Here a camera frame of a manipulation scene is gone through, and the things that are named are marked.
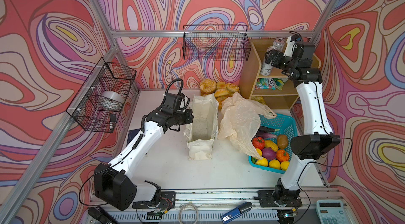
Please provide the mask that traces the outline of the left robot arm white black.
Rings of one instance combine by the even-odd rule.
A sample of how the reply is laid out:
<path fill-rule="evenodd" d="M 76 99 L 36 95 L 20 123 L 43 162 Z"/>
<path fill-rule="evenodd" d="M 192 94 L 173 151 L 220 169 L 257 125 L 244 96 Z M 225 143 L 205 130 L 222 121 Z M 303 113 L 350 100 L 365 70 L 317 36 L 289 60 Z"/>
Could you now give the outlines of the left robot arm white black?
<path fill-rule="evenodd" d="M 141 129 L 124 150 L 108 164 L 94 171 L 94 194 L 105 203 L 124 211 L 134 202 L 160 202 L 161 187 L 136 178 L 136 169 L 151 147 L 168 131 L 192 123 L 190 99 L 183 93 L 166 93 L 162 103 L 141 119 Z"/>

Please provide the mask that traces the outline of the translucent beige plastic bag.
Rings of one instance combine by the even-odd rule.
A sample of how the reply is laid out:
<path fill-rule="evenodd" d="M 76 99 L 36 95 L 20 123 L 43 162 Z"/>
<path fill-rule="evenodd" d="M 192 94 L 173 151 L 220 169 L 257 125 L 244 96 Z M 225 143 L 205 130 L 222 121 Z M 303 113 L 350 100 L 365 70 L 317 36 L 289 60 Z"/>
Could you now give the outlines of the translucent beige plastic bag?
<path fill-rule="evenodd" d="M 276 113 L 267 105 L 245 99 L 236 92 L 222 102 L 221 114 L 218 139 L 228 140 L 239 152 L 262 159 L 253 146 L 252 139 L 261 125 L 260 116 L 274 119 L 277 117 Z"/>

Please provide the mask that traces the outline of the white canvas tote bag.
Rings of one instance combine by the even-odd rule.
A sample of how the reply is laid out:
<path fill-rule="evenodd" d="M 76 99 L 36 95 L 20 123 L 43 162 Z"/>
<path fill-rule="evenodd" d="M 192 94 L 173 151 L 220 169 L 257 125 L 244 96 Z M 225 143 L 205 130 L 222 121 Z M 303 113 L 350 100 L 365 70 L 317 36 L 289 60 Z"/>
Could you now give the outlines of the white canvas tote bag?
<path fill-rule="evenodd" d="M 188 160 L 210 160 L 218 137 L 219 103 L 214 94 L 195 96 L 191 105 L 193 122 L 186 125 L 184 136 Z"/>

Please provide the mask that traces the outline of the white energy drink can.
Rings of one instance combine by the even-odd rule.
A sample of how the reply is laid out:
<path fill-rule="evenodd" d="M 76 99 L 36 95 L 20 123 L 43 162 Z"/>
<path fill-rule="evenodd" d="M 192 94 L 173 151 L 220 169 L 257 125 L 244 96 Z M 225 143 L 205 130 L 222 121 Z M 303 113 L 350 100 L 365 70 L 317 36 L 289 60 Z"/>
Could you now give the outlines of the white energy drink can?
<path fill-rule="evenodd" d="M 270 52 L 272 50 L 276 50 L 276 47 L 275 46 L 268 47 L 266 50 L 266 53 L 264 55 L 264 58 L 262 61 L 262 66 L 261 66 L 261 71 L 260 71 L 260 74 L 263 76 L 269 76 L 271 74 L 273 66 L 271 65 L 269 56 L 270 56 Z"/>

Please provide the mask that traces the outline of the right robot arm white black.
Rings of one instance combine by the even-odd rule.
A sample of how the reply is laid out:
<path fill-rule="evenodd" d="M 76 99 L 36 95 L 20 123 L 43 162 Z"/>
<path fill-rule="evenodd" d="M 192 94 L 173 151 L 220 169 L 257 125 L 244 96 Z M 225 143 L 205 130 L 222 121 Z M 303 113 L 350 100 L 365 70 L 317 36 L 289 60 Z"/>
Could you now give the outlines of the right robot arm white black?
<path fill-rule="evenodd" d="M 299 205 L 300 179 L 307 168 L 314 164 L 340 142 L 339 135 L 327 119 L 322 95 L 322 74 L 319 68 L 312 67 L 315 46 L 305 42 L 302 36 L 291 31 L 285 52 L 272 49 L 266 53 L 266 63 L 280 69 L 293 82 L 301 100 L 304 117 L 304 133 L 290 141 L 293 152 L 288 169 L 277 181 L 272 194 L 273 202 L 280 207 L 288 204 Z"/>

